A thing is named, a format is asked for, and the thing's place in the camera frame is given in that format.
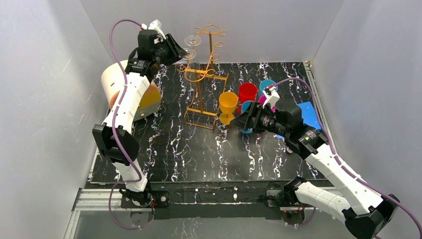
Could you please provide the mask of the light blue wine glass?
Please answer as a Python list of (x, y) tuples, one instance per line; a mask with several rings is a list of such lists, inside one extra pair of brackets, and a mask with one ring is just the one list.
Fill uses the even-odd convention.
[(243, 133), (252, 133), (253, 129), (253, 116), (252, 116), (252, 108), (253, 108), (253, 101), (245, 101), (241, 106), (241, 114), (239, 115), (239, 124), (240, 129)]
[(261, 81), (261, 83), (259, 84), (259, 87), (258, 87), (258, 97), (260, 98), (264, 95), (263, 91), (264, 91), (265, 88), (267, 88), (271, 85), (274, 85), (274, 84), (276, 84), (276, 82), (271, 80), (271, 79)]

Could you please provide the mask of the clear wine glass front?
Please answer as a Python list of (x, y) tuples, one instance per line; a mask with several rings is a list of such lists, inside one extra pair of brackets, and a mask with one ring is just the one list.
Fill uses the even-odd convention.
[(191, 60), (196, 57), (196, 51), (193, 48), (184, 48), (186, 55), (183, 57), (184, 60)]

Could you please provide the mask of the clear wine glass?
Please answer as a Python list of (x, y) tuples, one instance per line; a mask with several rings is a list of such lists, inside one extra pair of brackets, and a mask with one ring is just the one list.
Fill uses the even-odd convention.
[(193, 48), (184, 48), (186, 55), (183, 57), (184, 60), (191, 60), (196, 57), (196, 51)]
[(185, 37), (184, 42), (187, 46), (198, 46), (202, 42), (202, 39), (199, 35), (189, 35)]

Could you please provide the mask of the magenta wine glass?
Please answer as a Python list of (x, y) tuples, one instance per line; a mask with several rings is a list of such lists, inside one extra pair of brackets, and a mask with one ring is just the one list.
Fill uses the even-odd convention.
[[(261, 103), (261, 104), (264, 104), (265, 101), (266, 101), (266, 99), (267, 99), (266, 96), (261, 96), (259, 98), (258, 102)], [(272, 112), (275, 112), (275, 111), (276, 111), (276, 108), (275, 107), (272, 107)]]

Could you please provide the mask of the red wine glass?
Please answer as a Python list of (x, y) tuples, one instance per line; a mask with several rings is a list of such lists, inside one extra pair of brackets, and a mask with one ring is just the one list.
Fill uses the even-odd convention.
[(243, 83), (240, 85), (238, 91), (239, 106), (237, 108), (239, 114), (241, 113), (242, 104), (246, 101), (255, 101), (257, 93), (258, 89), (253, 83)]

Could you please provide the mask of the yellow wine glass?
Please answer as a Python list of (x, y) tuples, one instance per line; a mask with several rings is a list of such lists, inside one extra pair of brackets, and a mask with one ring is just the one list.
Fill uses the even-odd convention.
[(224, 92), (219, 97), (221, 114), (219, 120), (222, 124), (230, 124), (235, 118), (234, 111), (237, 108), (238, 96), (234, 92)]

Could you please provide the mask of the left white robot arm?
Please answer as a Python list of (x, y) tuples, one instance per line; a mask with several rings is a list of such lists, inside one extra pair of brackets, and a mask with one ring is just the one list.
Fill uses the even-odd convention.
[(135, 115), (161, 65), (169, 66), (181, 60), (187, 52), (171, 34), (158, 30), (141, 30), (138, 47), (130, 54), (125, 67), (119, 66), (123, 76), (122, 89), (109, 114), (101, 124), (95, 124), (93, 137), (100, 155), (112, 162), (125, 184), (120, 193), (136, 205), (147, 207), (153, 202), (150, 183), (137, 161), (139, 143), (132, 136)]

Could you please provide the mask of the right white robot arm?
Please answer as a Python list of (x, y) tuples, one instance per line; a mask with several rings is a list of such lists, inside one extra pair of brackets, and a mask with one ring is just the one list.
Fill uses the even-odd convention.
[(330, 214), (344, 222), (357, 239), (373, 239), (396, 212), (395, 196), (382, 196), (361, 184), (359, 177), (350, 176), (346, 164), (334, 159), (327, 137), (304, 123), (299, 106), (273, 112), (270, 106), (252, 102), (231, 125), (282, 136), (293, 153), (315, 167), (341, 193), (333, 194), (297, 176), (284, 185), (281, 200), (312, 205)]

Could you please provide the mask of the clear wine glass rear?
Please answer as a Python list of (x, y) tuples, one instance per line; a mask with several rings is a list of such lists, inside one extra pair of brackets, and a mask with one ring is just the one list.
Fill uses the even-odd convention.
[(199, 35), (189, 35), (185, 37), (184, 42), (187, 46), (198, 46), (202, 42), (202, 39)]

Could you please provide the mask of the blue flat sheet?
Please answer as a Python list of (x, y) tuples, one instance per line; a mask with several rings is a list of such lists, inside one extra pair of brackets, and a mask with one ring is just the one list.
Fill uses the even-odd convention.
[[(285, 107), (292, 107), (293, 105), (294, 104), (289, 104), (289, 103), (277, 104), (275, 105), (275, 110), (279, 111)], [(321, 125), (318, 121), (318, 117), (312, 103), (304, 102), (304, 103), (298, 103), (296, 105), (302, 110), (302, 118), (304, 120), (304, 123), (311, 127), (314, 127), (318, 131), (321, 131)]]

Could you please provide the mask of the cream orange yellow cylinder box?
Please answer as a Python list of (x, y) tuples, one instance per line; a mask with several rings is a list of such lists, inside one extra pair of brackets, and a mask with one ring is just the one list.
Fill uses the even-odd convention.
[[(116, 102), (118, 93), (123, 89), (124, 77), (117, 63), (108, 66), (102, 73), (101, 83), (108, 106), (111, 109)], [(151, 83), (138, 103), (134, 120), (141, 120), (158, 110), (161, 103), (161, 93), (155, 83)]]

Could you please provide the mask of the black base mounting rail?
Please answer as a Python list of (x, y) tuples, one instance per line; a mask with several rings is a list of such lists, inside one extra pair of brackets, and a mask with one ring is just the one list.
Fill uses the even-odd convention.
[(176, 218), (266, 218), (278, 220), (284, 213), (301, 214), (311, 210), (310, 203), (290, 204), (281, 196), (282, 181), (228, 182), (154, 182), (154, 204), (135, 205), (111, 185), (87, 184), (79, 190), (73, 209), (154, 213), (156, 220)]

